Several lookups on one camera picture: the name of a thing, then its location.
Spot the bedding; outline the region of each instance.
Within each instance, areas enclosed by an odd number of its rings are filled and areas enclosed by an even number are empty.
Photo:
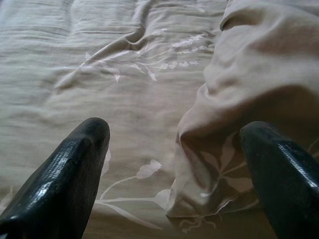
[[[310,0],[0,1],[0,212],[76,125],[100,117],[111,128],[110,150],[84,238],[276,238],[235,132],[268,119],[243,116],[252,110],[247,97],[263,112],[271,92],[293,81],[305,89],[304,127],[291,130],[299,121],[287,124],[296,119],[287,108],[284,132],[316,152],[318,74],[316,51],[308,50],[318,40],[316,7]],[[279,26],[283,35],[275,34]],[[268,39],[281,45],[271,51]],[[267,110],[281,112],[281,104]],[[235,174],[216,183],[214,158]]]

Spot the black glossy object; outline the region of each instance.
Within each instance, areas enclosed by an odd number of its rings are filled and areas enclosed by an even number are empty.
[[[250,123],[240,136],[260,203],[278,238],[319,238],[318,162],[271,124]]]
[[[108,124],[99,118],[87,119],[72,131],[2,213],[0,238],[80,239],[109,140]]]

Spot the bed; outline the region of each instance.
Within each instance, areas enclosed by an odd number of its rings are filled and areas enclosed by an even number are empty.
[[[0,1],[0,213],[100,117],[83,238],[276,238],[238,130],[270,121],[319,156],[318,33],[315,0]]]

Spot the bedsheet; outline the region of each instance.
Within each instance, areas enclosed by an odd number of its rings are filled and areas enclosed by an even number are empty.
[[[168,218],[177,124],[226,0],[0,1],[0,212],[81,121],[111,128],[84,238],[274,238],[263,210]]]

